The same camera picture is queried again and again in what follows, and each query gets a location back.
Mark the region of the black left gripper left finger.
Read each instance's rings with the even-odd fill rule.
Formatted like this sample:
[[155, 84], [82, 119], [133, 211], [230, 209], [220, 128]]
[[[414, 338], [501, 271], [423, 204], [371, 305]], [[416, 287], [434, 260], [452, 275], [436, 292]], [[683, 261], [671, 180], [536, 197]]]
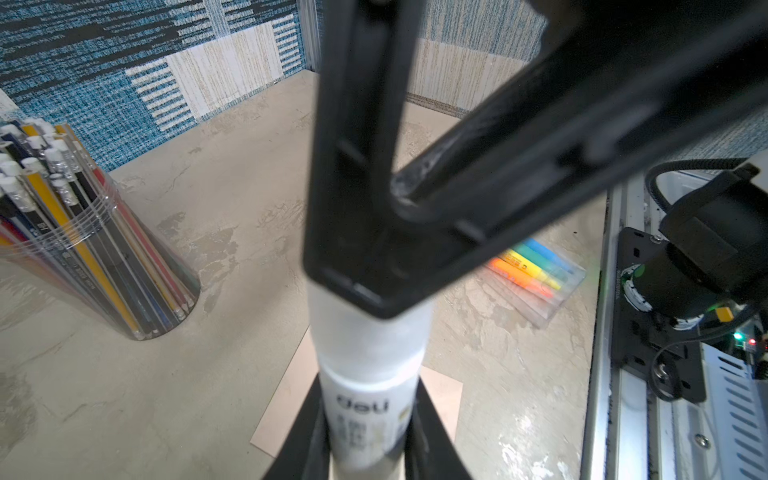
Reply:
[[316, 376], [286, 440], [263, 480], [327, 480], [329, 439], [320, 377]]

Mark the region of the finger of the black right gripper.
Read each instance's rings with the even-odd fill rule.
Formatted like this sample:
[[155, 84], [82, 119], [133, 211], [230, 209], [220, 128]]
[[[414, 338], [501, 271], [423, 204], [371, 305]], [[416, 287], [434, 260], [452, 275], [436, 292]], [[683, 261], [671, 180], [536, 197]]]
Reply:
[[420, 1], [332, 1], [307, 276], [397, 316], [665, 154], [767, 101], [763, 1], [537, 1], [539, 56], [393, 167]]

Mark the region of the white glue stick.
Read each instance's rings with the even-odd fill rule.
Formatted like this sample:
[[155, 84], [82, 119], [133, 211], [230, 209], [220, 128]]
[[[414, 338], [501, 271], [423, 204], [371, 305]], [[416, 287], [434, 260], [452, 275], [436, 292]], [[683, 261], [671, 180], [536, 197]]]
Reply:
[[399, 475], [419, 369], [371, 382], [319, 372], [335, 479], [394, 479]]

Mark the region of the translucent glue stick cap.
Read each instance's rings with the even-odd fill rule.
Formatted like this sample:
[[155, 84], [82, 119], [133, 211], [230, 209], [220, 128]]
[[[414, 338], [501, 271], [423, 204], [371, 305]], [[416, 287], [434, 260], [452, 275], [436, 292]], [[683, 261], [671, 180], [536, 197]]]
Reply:
[[378, 319], [313, 282], [307, 293], [310, 333], [323, 372], [374, 384], [410, 375], [422, 364], [434, 300]]

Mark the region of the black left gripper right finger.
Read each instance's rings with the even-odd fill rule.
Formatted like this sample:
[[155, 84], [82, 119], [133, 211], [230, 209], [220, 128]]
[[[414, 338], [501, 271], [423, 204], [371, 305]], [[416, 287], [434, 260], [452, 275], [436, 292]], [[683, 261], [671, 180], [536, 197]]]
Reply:
[[404, 449], [406, 480], [471, 480], [422, 379], [419, 379]]

